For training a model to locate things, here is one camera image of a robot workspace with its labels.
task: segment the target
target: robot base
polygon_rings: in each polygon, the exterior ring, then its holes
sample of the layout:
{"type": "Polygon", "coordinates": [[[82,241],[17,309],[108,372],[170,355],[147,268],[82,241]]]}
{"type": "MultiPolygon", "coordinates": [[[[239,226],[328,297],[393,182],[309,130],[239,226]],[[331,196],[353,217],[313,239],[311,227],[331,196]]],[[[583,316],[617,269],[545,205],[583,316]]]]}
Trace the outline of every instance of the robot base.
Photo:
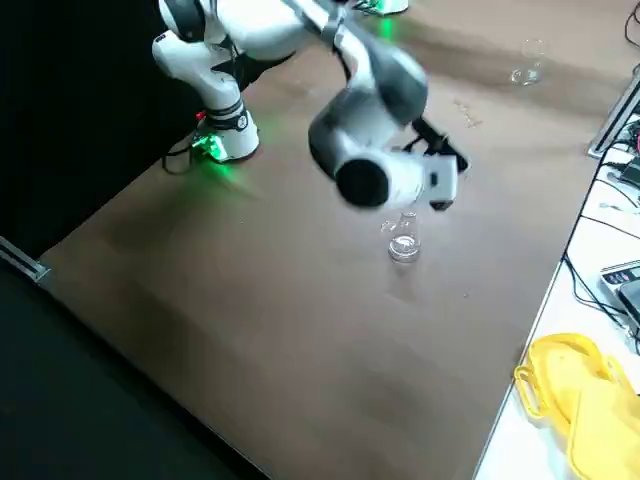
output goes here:
{"type": "Polygon", "coordinates": [[[235,128],[216,128],[216,121],[204,119],[191,144],[204,157],[218,163],[244,160],[260,146],[258,128],[247,111],[235,128]]]}

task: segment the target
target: white table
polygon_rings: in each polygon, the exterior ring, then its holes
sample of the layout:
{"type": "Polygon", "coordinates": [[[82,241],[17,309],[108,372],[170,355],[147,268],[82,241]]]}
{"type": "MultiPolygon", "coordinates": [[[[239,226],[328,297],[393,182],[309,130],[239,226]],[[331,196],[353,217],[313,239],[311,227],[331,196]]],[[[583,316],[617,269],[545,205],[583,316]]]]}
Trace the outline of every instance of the white table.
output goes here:
{"type": "MultiPolygon", "coordinates": [[[[626,163],[630,160],[631,155],[612,149],[603,159],[603,163],[626,163]]],[[[640,192],[608,178],[611,172],[609,167],[602,167],[597,178],[613,183],[636,200],[636,204],[640,203],[637,201],[640,192]]],[[[624,209],[633,208],[619,192],[601,182],[595,182],[587,194],[582,215],[605,221],[640,236],[640,216],[622,213],[612,208],[602,208],[602,203],[624,209]]],[[[568,254],[575,269],[598,299],[603,303],[619,306],[599,281],[598,272],[604,267],[640,259],[640,240],[605,225],[579,218],[569,243],[568,254]]],[[[590,299],[579,281],[577,284],[579,295],[590,299]]],[[[531,341],[539,337],[561,332],[581,333],[594,340],[603,353],[611,354],[618,359],[631,384],[640,392],[640,356],[635,353],[633,340],[606,314],[584,306],[575,299],[569,268],[562,261],[558,264],[544,297],[529,334],[527,347],[531,341]]],[[[500,408],[474,478],[575,478],[564,450],[554,440],[551,428],[536,427],[528,420],[513,383],[500,408]]]]}

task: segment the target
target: electronic device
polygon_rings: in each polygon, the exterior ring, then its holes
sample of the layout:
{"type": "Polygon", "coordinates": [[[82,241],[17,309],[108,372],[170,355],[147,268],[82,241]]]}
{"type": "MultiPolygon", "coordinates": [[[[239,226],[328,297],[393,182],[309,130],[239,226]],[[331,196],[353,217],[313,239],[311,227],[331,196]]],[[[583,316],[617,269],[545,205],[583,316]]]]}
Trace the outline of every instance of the electronic device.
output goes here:
{"type": "Polygon", "coordinates": [[[632,187],[640,188],[640,157],[636,156],[629,162],[618,180],[632,187]]]}
{"type": "Polygon", "coordinates": [[[640,279],[640,260],[603,268],[600,271],[600,277],[607,288],[617,297],[620,287],[640,279]]]}
{"type": "Polygon", "coordinates": [[[445,210],[453,203],[468,162],[422,117],[425,72],[402,49],[358,25],[344,2],[158,2],[169,30],[154,40],[154,59],[165,74],[200,95],[206,117],[195,138],[213,161],[248,158],[259,146],[258,128],[238,86],[241,75],[234,75],[241,59],[264,62],[266,70],[301,53],[315,37],[340,61],[346,86],[311,119],[309,151],[342,198],[359,208],[403,208],[419,201],[445,210]],[[409,125],[428,143],[423,153],[412,150],[414,142],[404,149],[386,146],[409,125]]]}
{"type": "Polygon", "coordinates": [[[640,279],[623,283],[618,288],[618,300],[624,305],[637,328],[640,328],[640,279]]]}

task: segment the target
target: yellow container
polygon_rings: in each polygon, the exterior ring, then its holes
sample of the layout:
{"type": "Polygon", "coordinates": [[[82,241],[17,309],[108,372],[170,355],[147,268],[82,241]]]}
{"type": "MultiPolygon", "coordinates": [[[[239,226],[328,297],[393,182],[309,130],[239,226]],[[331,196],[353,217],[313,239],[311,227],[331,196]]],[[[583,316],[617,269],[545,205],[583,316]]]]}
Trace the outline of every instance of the yellow container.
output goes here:
{"type": "Polygon", "coordinates": [[[603,356],[589,338],[575,333],[549,335],[534,341],[527,353],[527,364],[514,371],[516,389],[527,414],[532,419],[550,418],[556,431],[565,438],[582,387],[592,378],[615,383],[633,393],[618,362],[603,356]]]}
{"type": "Polygon", "coordinates": [[[640,479],[640,398],[607,380],[585,382],[567,457],[583,480],[640,479]]]}

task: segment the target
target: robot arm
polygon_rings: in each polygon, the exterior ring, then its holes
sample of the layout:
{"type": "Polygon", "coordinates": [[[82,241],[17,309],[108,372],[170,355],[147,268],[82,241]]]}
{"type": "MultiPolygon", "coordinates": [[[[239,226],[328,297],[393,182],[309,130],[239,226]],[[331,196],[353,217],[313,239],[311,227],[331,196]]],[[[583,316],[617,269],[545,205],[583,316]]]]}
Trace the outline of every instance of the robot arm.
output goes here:
{"type": "Polygon", "coordinates": [[[313,119],[313,158],[342,197],[362,208],[405,207],[417,200],[444,210],[467,162],[422,119],[427,81],[402,50],[380,42],[329,0],[283,0],[339,57],[357,65],[347,86],[313,119]],[[426,155],[385,149],[412,124],[429,143],[426,155]]]}
{"type": "MultiPolygon", "coordinates": [[[[422,68],[359,27],[343,6],[332,0],[160,0],[160,5],[165,23],[183,41],[207,43],[222,30],[240,51],[261,60],[290,55],[309,33],[320,38],[343,62],[348,84],[312,120],[309,147],[343,198],[361,208],[420,200],[444,210],[453,202],[458,173],[467,162],[421,117],[427,100],[422,68]],[[175,6],[192,1],[200,8],[190,16],[175,6]],[[344,57],[357,66],[354,74],[344,57]],[[416,141],[402,150],[384,147],[409,124],[418,133],[416,141]],[[429,144],[424,155],[412,152],[418,140],[429,144]]],[[[154,45],[157,61],[163,58],[159,50],[154,45]]],[[[200,79],[193,86],[204,98],[201,90],[211,92],[213,102],[213,85],[200,79]]]]}

